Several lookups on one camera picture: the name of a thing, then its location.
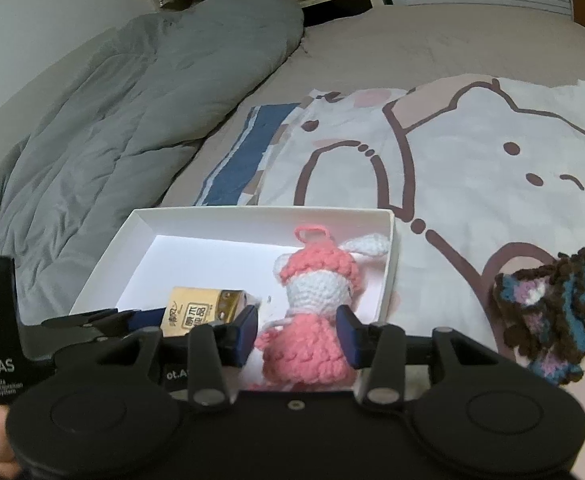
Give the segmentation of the pink crochet doll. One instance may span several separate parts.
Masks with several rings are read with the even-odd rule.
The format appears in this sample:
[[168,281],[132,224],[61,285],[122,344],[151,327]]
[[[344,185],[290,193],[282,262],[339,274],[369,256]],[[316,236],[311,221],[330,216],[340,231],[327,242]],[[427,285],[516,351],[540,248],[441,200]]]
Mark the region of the pink crochet doll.
[[350,388],[355,369],[341,348],[335,322],[342,306],[351,307],[363,290],[355,257],[385,257],[388,236],[379,233],[339,244],[329,229],[306,224],[294,230],[302,247],[277,258],[274,274],[288,307],[280,320],[266,323],[254,348],[261,352],[260,390],[321,391]]

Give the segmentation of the yellow tissue pack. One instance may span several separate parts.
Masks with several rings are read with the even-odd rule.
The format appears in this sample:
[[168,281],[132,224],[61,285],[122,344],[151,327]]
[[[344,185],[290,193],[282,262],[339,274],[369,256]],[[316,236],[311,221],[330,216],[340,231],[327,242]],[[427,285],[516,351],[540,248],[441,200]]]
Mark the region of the yellow tissue pack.
[[243,290],[174,287],[164,310],[164,337],[181,337],[204,324],[228,324],[247,304]]

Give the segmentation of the dark blue crochet toy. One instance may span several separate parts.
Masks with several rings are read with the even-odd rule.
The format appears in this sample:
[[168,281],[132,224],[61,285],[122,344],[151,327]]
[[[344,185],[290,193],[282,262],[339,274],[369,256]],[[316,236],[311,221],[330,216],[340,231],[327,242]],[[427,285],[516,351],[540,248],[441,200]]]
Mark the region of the dark blue crochet toy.
[[550,264],[495,278],[504,341],[527,369],[558,386],[578,382],[585,359],[585,247]]

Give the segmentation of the cartoon cat print cloth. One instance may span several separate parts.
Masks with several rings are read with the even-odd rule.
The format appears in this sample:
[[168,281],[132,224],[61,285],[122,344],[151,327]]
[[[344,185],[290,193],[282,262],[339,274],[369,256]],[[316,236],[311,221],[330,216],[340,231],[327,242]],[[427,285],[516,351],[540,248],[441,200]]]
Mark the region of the cartoon cat print cloth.
[[527,312],[545,281],[518,276],[585,247],[585,81],[461,75],[258,105],[197,200],[391,211],[404,327],[456,326],[554,380],[585,370],[585,275],[562,297],[572,359]]

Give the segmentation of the grey green quilt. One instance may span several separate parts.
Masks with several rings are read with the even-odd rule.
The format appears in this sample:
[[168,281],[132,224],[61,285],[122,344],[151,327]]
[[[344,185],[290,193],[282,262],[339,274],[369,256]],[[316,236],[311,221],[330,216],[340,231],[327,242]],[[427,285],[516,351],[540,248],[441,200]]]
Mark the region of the grey green quilt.
[[0,162],[0,256],[21,321],[66,315],[133,210],[297,49],[294,0],[206,0],[133,18]]

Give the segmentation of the white shallow cardboard tray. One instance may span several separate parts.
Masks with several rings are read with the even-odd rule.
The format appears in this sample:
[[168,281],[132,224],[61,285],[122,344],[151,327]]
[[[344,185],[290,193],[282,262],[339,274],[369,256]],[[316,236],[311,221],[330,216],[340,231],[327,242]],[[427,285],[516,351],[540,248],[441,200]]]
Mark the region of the white shallow cardboard tray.
[[275,260],[302,244],[298,226],[318,224],[337,243],[370,233],[395,240],[388,210],[214,206],[137,209],[99,259],[73,313],[154,310],[173,288],[242,289],[260,299],[262,323],[282,318],[288,301]]

